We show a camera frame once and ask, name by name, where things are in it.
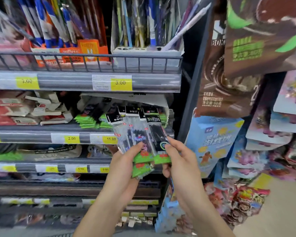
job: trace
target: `floor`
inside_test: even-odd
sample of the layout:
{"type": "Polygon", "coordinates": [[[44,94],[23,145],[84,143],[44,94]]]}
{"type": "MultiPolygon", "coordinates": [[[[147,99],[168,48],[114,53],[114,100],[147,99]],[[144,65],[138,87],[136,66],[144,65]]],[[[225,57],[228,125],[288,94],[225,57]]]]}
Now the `floor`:
{"type": "MultiPolygon", "coordinates": [[[[272,178],[267,187],[271,189],[270,196],[259,215],[250,217],[234,229],[237,237],[296,237],[296,182],[281,181],[272,178]]],[[[45,237],[73,232],[70,230],[51,229],[0,229],[0,237],[45,237]]],[[[166,237],[150,231],[117,233],[116,237],[166,237]]]]}

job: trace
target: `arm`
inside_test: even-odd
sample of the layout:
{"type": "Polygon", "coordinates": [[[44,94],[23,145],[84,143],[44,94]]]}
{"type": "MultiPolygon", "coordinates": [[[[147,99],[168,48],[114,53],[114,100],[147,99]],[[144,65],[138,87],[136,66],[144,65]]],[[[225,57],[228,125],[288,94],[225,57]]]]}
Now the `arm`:
{"type": "Polygon", "coordinates": [[[132,179],[133,159],[142,143],[131,147],[124,155],[116,152],[104,187],[89,208],[73,237],[110,237],[122,211],[133,198],[139,180],[132,179]]]}
{"type": "Polygon", "coordinates": [[[172,167],[164,165],[162,172],[165,177],[172,177],[178,202],[193,221],[198,235],[235,237],[204,190],[194,152],[180,141],[169,138],[169,142],[171,145],[166,145],[165,148],[171,157],[172,167]]]}

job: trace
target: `right hand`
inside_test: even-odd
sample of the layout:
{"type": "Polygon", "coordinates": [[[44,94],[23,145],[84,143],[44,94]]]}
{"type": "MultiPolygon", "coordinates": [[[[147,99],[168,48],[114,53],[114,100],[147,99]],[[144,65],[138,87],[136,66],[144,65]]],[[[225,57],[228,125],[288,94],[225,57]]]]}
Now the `right hand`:
{"type": "Polygon", "coordinates": [[[171,145],[166,145],[165,148],[171,158],[172,166],[163,165],[162,173],[166,178],[172,177],[174,192],[181,208],[193,218],[193,209],[197,207],[199,201],[207,199],[196,155],[182,142],[170,137],[168,140],[171,145]]]}

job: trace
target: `brown snack bag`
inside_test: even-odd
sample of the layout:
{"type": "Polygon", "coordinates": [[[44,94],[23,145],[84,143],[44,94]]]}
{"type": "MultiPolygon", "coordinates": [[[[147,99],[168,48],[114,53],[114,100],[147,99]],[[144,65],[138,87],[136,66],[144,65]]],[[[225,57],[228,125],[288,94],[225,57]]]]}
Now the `brown snack bag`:
{"type": "Polygon", "coordinates": [[[296,69],[296,0],[228,0],[225,75],[296,69]]]}
{"type": "Polygon", "coordinates": [[[227,0],[216,0],[207,40],[195,117],[241,118],[250,114],[261,75],[226,78],[224,75],[227,0]]]}

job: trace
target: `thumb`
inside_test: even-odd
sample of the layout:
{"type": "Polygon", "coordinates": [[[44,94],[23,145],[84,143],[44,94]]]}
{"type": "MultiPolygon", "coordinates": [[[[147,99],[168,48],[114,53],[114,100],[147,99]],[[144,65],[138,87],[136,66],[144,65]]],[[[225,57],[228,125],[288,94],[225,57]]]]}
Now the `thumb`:
{"type": "Polygon", "coordinates": [[[168,145],[168,144],[165,145],[165,149],[166,149],[166,152],[170,156],[171,161],[173,163],[175,163],[176,161],[178,161],[181,158],[178,150],[176,148],[174,148],[172,145],[168,145]]]}
{"type": "Polygon", "coordinates": [[[141,151],[143,145],[144,144],[142,142],[139,142],[137,145],[132,146],[128,151],[126,151],[124,158],[133,161],[134,157],[141,151]]]}

